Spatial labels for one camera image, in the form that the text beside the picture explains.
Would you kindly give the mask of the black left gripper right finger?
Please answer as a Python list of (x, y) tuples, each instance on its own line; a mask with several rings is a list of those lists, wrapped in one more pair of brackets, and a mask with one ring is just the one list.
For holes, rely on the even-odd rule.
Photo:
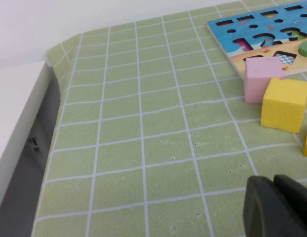
[(275, 175), (273, 182), (289, 204), (297, 224), (301, 225), (307, 235), (307, 187), (281, 174)]

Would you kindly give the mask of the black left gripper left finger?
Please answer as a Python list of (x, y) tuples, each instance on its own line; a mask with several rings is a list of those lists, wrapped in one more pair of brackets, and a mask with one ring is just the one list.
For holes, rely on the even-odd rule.
[(243, 223), (247, 237), (307, 236), (273, 180), (263, 176), (247, 180)]

